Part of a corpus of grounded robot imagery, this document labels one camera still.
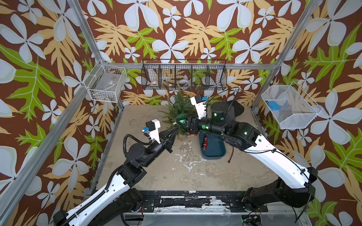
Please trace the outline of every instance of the wire basket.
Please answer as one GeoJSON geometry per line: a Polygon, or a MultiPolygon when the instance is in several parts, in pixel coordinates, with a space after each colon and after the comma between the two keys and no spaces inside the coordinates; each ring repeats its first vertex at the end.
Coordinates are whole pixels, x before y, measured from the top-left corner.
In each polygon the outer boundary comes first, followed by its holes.
{"type": "Polygon", "coordinates": [[[123,67],[101,65],[87,86],[87,91],[94,101],[117,103],[126,80],[123,67]]]}
{"type": "Polygon", "coordinates": [[[209,60],[188,60],[187,63],[162,61],[165,60],[142,60],[143,89],[224,90],[227,86],[226,60],[223,63],[220,60],[214,61],[216,63],[209,60]]]}
{"type": "Polygon", "coordinates": [[[304,129],[322,108],[300,86],[296,90],[292,85],[270,86],[261,97],[281,129],[304,129]]]}

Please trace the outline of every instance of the stained floor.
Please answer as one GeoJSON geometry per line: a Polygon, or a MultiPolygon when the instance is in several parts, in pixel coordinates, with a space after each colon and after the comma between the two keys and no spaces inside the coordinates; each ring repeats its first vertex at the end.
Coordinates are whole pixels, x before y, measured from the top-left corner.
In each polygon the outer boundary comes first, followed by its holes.
{"type": "MultiPolygon", "coordinates": [[[[147,141],[141,130],[145,122],[165,115],[159,110],[167,106],[125,106],[109,155],[105,162],[97,188],[104,186],[112,171],[120,166],[125,157],[122,150],[123,137],[132,134],[147,141]]],[[[237,121],[247,122],[256,127],[250,109],[245,107],[237,121]]],[[[160,131],[168,124],[161,122],[160,131]]],[[[127,140],[127,149],[134,144],[127,140]]],[[[246,191],[249,187],[259,187],[277,179],[277,175],[251,155],[234,149],[231,162],[228,163],[232,147],[226,146],[226,155],[218,160],[206,160],[201,156],[198,137],[188,137],[186,141],[176,140],[170,154],[164,151],[149,167],[147,174],[135,185],[138,190],[209,190],[209,191],[246,191]]]]}

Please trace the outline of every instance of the blue tray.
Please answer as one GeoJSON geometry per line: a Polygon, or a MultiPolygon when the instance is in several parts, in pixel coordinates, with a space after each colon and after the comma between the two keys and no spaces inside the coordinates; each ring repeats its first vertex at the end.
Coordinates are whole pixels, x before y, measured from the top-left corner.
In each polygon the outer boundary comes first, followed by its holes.
{"type": "Polygon", "coordinates": [[[214,134],[207,134],[207,147],[202,150],[202,142],[205,137],[204,132],[199,133],[199,142],[200,142],[200,149],[201,155],[204,159],[220,159],[226,154],[225,143],[223,140],[215,140],[215,139],[222,139],[222,137],[214,135],[214,134]]]}

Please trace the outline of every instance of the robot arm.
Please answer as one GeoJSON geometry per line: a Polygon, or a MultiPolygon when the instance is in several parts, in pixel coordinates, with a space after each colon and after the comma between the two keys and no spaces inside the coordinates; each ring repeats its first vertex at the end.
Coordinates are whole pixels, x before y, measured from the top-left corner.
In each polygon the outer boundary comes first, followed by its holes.
{"type": "MultiPolygon", "coordinates": [[[[197,116],[182,116],[176,123],[187,132],[196,134],[198,131],[213,133],[223,137],[226,143],[239,148],[259,159],[273,170],[279,178],[271,184],[249,188],[243,198],[245,209],[254,211],[261,209],[267,212],[264,204],[282,201],[292,207],[302,207],[314,199],[315,188],[311,185],[317,179],[317,171],[313,167],[305,168],[276,149],[260,132],[248,123],[234,121],[233,107],[226,102],[217,102],[211,106],[211,118],[206,117],[205,97],[191,98],[191,103],[196,105],[197,116]]],[[[54,215],[54,226],[86,226],[97,225],[102,216],[114,216],[140,208],[142,196],[132,188],[146,174],[143,167],[149,166],[165,149],[172,152],[178,129],[170,129],[158,133],[160,124],[158,120],[146,123],[143,132],[149,132],[147,148],[141,141],[124,152],[127,160],[123,165],[113,171],[108,183],[77,207],[65,212],[63,210],[54,215]]]]}
{"type": "Polygon", "coordinates": [[[130,210],[136,211],[141,205],[142,196],[136,189],[131,189],[145,175],[143,167],[149,166],[165,149],[172,152],[172,145],[175,141],[178,128],[162,131],[158,133],[160,123],[158,120],[152,120],[146,123],[143,132],[149,132],[149,138],[155,139],[147,148],[137,141],[129,151],[125,153],[126,161],[120,167],[116,168],[106,185],[94,193],[80,205],[68,212],[60,210],[54,214],[54,226],[86,226],[98,225],[98,214],[108,205],[113,205],[114,213],[102,215],[112,216],[130,210]]]}
{"type": "MultiPolygon", "coordinates": [[[[206,101],[198,95],[191,98],[191,103],[200,106],[206,101]]],[[[315,188],[311,184],[317,179],[317,170],[291,160],[250,124],[236,122],[233,107],[229,110],[229,106],[226,101],[216,102],[211,106],[211,118],[201,119],[200,115],[206,114],[206,108],[198,107],[198,117],[178,118],[176,123],[193,134],[202,131],[222,136],[226,143],[257,158],[279,176],[269,185],[248,189],[244,202],[250,210],[276,201],[299,208],[313,200],[315,188]]]]}

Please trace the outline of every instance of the artificial pine tree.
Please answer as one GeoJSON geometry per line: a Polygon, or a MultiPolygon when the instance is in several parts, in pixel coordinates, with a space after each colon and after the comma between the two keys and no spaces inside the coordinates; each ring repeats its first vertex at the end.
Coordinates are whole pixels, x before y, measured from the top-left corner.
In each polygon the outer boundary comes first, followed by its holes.
{"type": "MultiPolygon", "coordinates": [[[[173,124],[176,121],[176,117],[179,114],[186,114],[186,115],[194,115],[197,114],[195,106],[193,106],[191,104],[190,101],[190,96],[186,96],[184,97],[182,95],[181,90],[179,89],[177,92],[177,95],[174,95],[175,97],[175,103],[173,104],[170,100],[170,97],[167,97],[167,102],[168,102],[168,111],[169,112],[165,112],[165,111],[160,111],[166,114],[166,116],[163,116],[163,118],[167,118],[167,120],[164,120],[164,123],[168,123],[171,124],[170,127],[168,129],[173,128],[173,124]]],[[[178,126],[178,134],[179,135],[187,135],[186,131],[184,128],[178,126]]]]}

